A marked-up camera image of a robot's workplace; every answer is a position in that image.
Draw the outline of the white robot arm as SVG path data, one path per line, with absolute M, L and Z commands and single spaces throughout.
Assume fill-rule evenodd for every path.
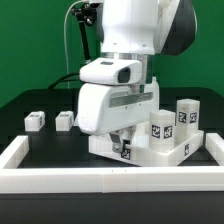
M 153 57 L 188 49 L 197 18 L 192 0 L 103 0 L 98 12 L 101 56 L 80 69 L 78 126 L 109 135 L 112 150 L 121 153 L 136 126 L 159 109 Z

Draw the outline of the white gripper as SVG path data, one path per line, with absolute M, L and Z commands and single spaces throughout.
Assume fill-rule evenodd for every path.
M 146 84 L 143 93 L 130 93 L 128 86 L 84 84 L 78 97 L 78 125 L 90 135 L 110 133 L 112 150 L 121 153 L 132 141 L 135 128 L 149 120 L 159 109 L 159 85 L 156 78 Z M 124 129 L 123 139 L 119 132 Z

